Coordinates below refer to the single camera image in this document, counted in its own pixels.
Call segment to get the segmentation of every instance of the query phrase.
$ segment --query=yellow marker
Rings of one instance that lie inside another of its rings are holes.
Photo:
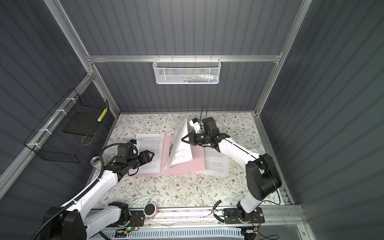
[[[105,116],[105,114],[107,113],[107,110],[108,108],[105,108],[104,111],[101,113],[101,115],[99,116],[99,118],[97,119],[98,122],[101,122],[101,120],[103,119],[103,117]]]

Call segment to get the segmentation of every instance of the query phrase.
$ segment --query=gray wall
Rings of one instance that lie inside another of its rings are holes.
[[[122,112],[254,110],[273,63],[222,63],[218,84],[157,84],[152,63],[96,63]]]
[[[0,1],[0,173],[86,72],[41,1]]]
[[[384,1],[314,1],[261,119],[317,239],[381,239]]]
[[[300,0],[61,1],[90,55],[274,55]],[[122,112],[253,110],[272,63],[223,63],[220,83],[156,84],[150,63],[97,63]]]
[[[28,135],[86,72],[43,0],[0,1],[0,36],[2,173]],[[84,95],[100,97],[94,84]],[[104,117],[95,145],[104,144],[113,120],[111,113]],[[72,164],[34,157],[0,200],[0,239],[30,239],[45,211],[77,194],[90,171],[89,161]]]

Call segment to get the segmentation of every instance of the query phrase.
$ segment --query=table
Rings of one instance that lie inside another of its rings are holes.
[[[187,116],[200,117],[200,113],[180,114],[121,114],[108,140],[108,144],[124,142],[137,133],[175,133],[180,122]],[[260,136],[251,113],[208,113],[213,117],[220,132],[246,148],[256,148],[265,153]],[[107,149],[103,157],[107,162],[116,154],[117,149]],[[198,173],[172,175],[167,177],[128,177],[108,190],[94,208],[104,208],[110,202],[124,202],[130,208],[143,208],[151,201],[159,207],[207,207],[213,206],[219,199],[221,206],[235,206],[248,192],[245,170],[230,159],[230,176],[216,177]],[[277,193],[270,194],[265,200],[278,202]]]

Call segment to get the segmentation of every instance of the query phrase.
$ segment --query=white paper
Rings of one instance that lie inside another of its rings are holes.
[[[181,122],[179,128],[176,130],[175,142],[173,143],[172,151],[164,169],[167,169],[168,167],[175,164],[192,160],[191,146],[188,143],[181,141],[181,138],[188,134],[187,119],[188,118],[185,118]]]
[[[151,162],[139,167],[138,173],[157,173],[161,171],[164,136],[164,133],[139,133],[136,135],[136,140],[139,141],[139,152],[149,150],[155,154]]]
[[[216,149],[204,148],[205,171],[197,173],[213,175],[218,177],[229,177],[229,156]]]

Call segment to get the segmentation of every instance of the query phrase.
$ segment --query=white mesh basket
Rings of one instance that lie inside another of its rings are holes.
[[[217,84],[221,62],[169,62],[153,60],[156,83],[159,84]]]

